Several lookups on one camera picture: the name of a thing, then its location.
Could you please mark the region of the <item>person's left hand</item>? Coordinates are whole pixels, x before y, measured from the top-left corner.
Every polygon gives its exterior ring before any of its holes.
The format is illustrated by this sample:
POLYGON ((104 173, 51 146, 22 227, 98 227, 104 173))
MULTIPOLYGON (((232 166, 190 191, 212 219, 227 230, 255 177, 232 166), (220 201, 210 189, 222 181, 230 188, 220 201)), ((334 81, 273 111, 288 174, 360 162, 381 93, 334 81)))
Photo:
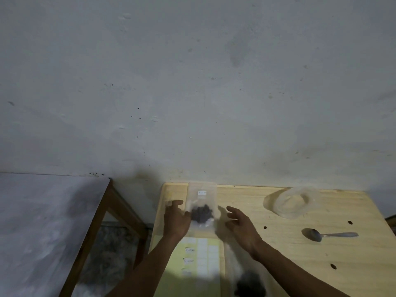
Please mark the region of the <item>person's left hand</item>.
POLYGON ((166 212, 164 214, 164 236, 175 242, 180 242, 187 234, 191 221, 166 221, 166 212))

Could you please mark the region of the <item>person's right hand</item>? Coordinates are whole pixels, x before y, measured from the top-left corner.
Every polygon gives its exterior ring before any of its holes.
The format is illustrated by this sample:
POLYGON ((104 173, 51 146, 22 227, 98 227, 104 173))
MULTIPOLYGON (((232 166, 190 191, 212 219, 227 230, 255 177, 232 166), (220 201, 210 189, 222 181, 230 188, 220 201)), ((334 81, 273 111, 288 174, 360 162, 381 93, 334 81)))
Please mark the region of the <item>person's right hand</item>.
POLYGON ((252 257, 252 259, 260 261, 259 247, 263 240, 249 217, 248 225, 245 227, 245 229, 230 230, 230 232, 240 247, 242 247, 242 249, 244 249, 252 257))

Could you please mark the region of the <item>clear plastic bag white label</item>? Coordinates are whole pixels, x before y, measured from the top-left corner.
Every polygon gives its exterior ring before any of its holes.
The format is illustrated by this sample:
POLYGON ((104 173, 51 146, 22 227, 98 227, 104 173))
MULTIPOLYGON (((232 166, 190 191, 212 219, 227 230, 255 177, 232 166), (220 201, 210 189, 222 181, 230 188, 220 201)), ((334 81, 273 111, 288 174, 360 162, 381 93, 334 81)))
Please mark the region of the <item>clear plastic bag white label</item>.
POLYGON ((196 238, 210 238, 215 235, 217 210, 217 184, 210 182, 189 182, 185 200, 185 211, 207 204, 213 210, 214 219, 206 224, 191 221, 187 235, 196 238))

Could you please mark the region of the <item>person's left forearm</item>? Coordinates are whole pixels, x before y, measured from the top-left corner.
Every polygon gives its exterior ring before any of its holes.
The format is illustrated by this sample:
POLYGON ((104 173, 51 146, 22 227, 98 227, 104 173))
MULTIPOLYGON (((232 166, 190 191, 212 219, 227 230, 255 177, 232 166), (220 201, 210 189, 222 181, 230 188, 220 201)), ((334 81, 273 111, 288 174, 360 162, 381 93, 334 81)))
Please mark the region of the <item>person's left forearm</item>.
POLYGON ((184 235, 164 235, 147 257, 106 297, 153 297, 172 252, 184 235))

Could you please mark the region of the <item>person's right forearm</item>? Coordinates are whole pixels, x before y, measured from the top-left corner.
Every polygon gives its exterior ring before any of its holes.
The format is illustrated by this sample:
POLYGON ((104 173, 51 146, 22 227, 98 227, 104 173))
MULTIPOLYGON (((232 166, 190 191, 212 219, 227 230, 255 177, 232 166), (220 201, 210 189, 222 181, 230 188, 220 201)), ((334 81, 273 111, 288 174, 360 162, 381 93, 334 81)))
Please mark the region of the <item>person's right forearm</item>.
POLYGON ((249 243, 248 253, 268 270, 290 297, 350 297, 309 274, 262 239, 249 243))

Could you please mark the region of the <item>dark dried bits in bag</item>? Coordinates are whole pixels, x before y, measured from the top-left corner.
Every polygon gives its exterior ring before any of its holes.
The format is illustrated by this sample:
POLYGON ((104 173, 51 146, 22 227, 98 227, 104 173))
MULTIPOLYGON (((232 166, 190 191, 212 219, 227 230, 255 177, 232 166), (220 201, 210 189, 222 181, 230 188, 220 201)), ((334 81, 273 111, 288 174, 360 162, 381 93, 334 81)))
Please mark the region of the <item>dark dried bits in bag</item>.
POLYGON ((203 206, 195 206, 191 209, 191 221, 193 222, 206 224, 213 219, 213 210, 207 204, 203 206))
POLYGON ((266 297, 266 289, 260 277, 253 271, 245 271, 236 282, 235 297, 266 297))

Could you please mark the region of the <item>yellow sheet of white labels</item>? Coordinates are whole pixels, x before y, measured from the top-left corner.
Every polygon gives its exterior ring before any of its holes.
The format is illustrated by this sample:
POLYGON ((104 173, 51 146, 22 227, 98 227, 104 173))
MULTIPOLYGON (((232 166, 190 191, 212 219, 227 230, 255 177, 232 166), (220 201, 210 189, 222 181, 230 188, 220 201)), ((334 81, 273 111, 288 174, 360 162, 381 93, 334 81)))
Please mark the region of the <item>yellow sheet of white labels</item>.
POLYGON ((184 237, 172 252, 154 297, 221 297, 220 240, 184 237))

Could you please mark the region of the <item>clear plastic bowl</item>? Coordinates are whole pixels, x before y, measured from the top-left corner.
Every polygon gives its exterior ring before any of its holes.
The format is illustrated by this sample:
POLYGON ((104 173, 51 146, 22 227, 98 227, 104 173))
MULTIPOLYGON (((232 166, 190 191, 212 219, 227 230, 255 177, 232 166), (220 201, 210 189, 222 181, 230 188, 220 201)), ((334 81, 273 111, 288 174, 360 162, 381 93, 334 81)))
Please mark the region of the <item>clear plastic bowl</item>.
POLYGON ((304 186, 287 189, 274 201, 274 213, 285 219, 296 219, 310 211, 316 210, 321 205, 319 190, 304 186))

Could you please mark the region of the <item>metal spoon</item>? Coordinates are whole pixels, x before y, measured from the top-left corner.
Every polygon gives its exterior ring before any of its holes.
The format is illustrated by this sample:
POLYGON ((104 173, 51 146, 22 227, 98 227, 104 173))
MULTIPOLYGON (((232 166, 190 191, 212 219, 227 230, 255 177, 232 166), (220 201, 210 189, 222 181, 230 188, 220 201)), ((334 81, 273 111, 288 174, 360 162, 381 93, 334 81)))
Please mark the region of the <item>metal spoon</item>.
POLYGON ((330 233, 330 234, 321 234, 316 229, 305 228, 301 230, 301 233, 308 239, 321 242, 323 238, 354 238, 359 237, 359 234, 356 232, 342 232, 342 233, 330 233))

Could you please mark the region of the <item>wooden side table grey top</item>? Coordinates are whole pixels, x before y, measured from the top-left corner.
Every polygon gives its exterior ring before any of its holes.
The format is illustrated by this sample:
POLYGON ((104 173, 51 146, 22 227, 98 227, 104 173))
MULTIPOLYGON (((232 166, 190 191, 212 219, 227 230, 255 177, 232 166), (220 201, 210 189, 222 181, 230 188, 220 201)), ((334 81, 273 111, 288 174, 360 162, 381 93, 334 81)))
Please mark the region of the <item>wooden side table grey top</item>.
POLYGON ((138 239, 148 230, 111 179, 0 173, 0 297, 99 297, 121 278, 118 251, 84 269, 106 212, 138 239))

